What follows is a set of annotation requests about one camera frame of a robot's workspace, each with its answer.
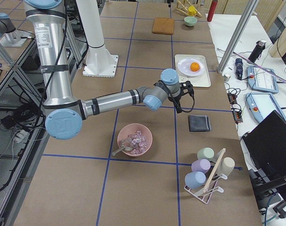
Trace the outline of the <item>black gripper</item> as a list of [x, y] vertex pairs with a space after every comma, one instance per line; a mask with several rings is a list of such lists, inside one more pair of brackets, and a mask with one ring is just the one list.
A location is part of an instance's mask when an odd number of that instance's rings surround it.
[[177, 113], [182, 113], [182, 109], [180, 107], [180, 100], [183, 95], [184, 95], [184, 92], [182, 88], [168, 95], [169, 101], [171, 101], [176, 106]]

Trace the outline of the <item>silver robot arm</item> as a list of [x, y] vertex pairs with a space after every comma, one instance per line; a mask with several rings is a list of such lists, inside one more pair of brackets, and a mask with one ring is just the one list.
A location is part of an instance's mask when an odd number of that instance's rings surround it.
[[[106, 49], [98, 4], [95, 0], [76, 2], [88, 52], [84, 74], [114, 77], [118, 56]], [[165, 69], [153, 88], [139, 87], [88, 100], [77, 99], [72, 92], [69, 66], [65, 53], [67, 4], [63, 0], [26, 0], [26, 18], [33, 24], [45, 83], [45, 127], [56, 139], [71, 139], [79, 134], [82, 122], [92, 115], [144, 103], [157, 110], [165, 100], [180, 109], [186, 85], [179, 82], [174, 69]]]

